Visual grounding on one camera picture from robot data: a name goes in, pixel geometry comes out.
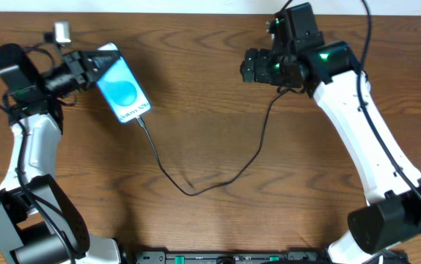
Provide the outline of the blue Galaxy smartphone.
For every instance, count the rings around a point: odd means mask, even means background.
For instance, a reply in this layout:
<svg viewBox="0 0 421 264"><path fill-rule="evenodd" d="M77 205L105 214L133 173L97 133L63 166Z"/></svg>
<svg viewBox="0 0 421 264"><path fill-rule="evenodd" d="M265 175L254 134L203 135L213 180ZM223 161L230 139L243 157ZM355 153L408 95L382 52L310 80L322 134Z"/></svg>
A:
<svg viewBox="0 0 421 264"><path fill-rule="evenodd" d="M151 110L151 104L128 63L119 55L97 86L117 120L127 123Z"/></svg>

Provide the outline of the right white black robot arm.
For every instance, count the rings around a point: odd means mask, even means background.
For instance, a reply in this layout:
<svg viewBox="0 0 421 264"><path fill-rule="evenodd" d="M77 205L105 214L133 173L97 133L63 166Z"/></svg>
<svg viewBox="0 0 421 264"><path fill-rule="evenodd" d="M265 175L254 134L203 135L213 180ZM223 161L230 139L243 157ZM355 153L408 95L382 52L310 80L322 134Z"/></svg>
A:
<svg viewBox="0 0 421 264"><path fill-rule="evenodd" d="M348 231L318 254L318 263L407 263L395 246L421 234L421 172L389 130L364 69L343 41L326 43L309 3L285 4L267 24L270 49L250 48L245 82L269 84L279 95L305 94L338 132L360 177L364 208L348 215Z"/></svg>

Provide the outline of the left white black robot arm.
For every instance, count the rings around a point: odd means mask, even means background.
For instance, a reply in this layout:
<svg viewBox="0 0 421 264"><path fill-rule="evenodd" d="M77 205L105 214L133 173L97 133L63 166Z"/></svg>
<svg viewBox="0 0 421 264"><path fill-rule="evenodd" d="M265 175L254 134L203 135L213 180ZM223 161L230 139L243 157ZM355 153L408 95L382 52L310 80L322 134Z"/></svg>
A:
<svg viewBox="0 0 421 264"><path fill-rule="evenodd" d="M128 263L114 238L89 233L55 179L62 109L74 91L89 89L119 60L118 51L73 51L41 73L29 49L0 46L1 109L14 145L0 185L0 252L7 263Z"/></svg>

